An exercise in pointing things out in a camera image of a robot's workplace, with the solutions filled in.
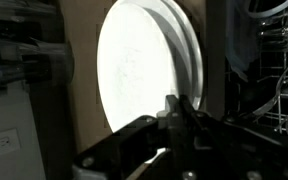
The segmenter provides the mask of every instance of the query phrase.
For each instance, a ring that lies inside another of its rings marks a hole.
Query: metal wire rack
[[[255,1],[254,11],[265,6],[259,1]],[[254,21],[258,24],[257,42],[260,55],[259,59],[252,63],[249,72],[252,72],[251,76],[258,82],[268,78],[277,81],[274,106],[254,120],[254,123],[283,133],[286,130],[285,122],[288,121],[288,7],[273,16]]]

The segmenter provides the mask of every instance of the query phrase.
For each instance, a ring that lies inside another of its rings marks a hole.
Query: dish rack
[[[256,12],[263,9],[264,11],[266,10],[266,12],[269,12],[267,9],[265,9],[267,8],[265,7],[267,5],[263,3],[265,1],[255,0],[254,2],[252,3],[252,8],[250,8],[251,10],[247,9],[247,12]],[[272,128],[282,134],[287,134],[286,122],[288,121],[288,6],[280,12],[267,17],[264,17],[265,13],[258,14],[257,15],[260,17],[256,16],[256,18],[251,18],[251,23],[257,26],[257,47],[255,49],[258,50],[258,58],[251,62],[248,70],[245,71],[248,79],[245,80],[241,78],[241,75],[239,75],[238,77],[238,73],[234,71],[234,68],[231,68],[232,64],[230,63],[229,65],[229,63],[227,63],[228,66],[226,71],[226,83],[228,83],[228,85],[226,87],[226,91],[229,93],[227,93],[226,95],[226,112],[240,112],[241,100],[240,97],[236,97],[235,94],[238,93],[240,95],[241,83],[238,84],[236,83],[237,81],[246,81],[243,83],[247,84],[247,81],[250,79],[257,83],[270,79],[270,81],[275,81],[276,86],[273,87],[273,90],[275,88],[275,91],[271,91],[270,93],[268,93],[268,95],[271,96],[271,99],[268,103],[265,103],[263,106],[259,106],[257,108],[258,111],[258,109],[266,106],[266,110],[264,108],[264,110],[261,111],[262,114],[256,114],[254,113],[255,111],[253,111],[252,121],[260,126]]]

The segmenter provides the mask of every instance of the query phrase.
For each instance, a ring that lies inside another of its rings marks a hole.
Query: dishwasher rack
[[[255,9],[261,4],[259,0],[255,1]],[[266,79],[275,79],[277,82],[276,93],[274,96],[274,106],[269,111],[257,116],[254,123],[260,126],[266,126],[280,133],[286,134],[285,122],[288,121],[288,7],[283,11],[265,18],[254,19],[258,24],[257,39],[259,57],[254,60],[246,74],[249,79],[256,82],[261,82]],[[233,79],[236,79],[236,74],[233,69],[227,66],[226,82],[231,86]],[[281,87],[278,87],[278,82],[281,81]],[[237,108],[231,108],[232,103],[227,103],[226,113],[230,111],[240,111],[240,99],[234,95],[234,92],[240,93],[240,85],[237,87],[228,87],[226,91],[233,93],[227,95],[227,101],[236,102]]]

